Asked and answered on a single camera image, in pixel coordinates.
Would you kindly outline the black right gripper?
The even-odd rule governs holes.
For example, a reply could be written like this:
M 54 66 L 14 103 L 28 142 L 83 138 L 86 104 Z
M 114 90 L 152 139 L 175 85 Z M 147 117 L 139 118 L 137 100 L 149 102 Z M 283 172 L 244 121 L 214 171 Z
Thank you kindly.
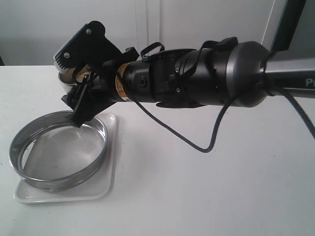
M 156 103 L 155 83 L 150 78 L 150 64 L 138 60 L 134 49 L 123 53 L 105 37 L 105 26 L 99 21 L 83 25 L 83 34 L 70 52 L 77 67 L 91 69 L 76 79 L 62 101 L 73 110 L 70 122 L 75 127 L 118 102 Z

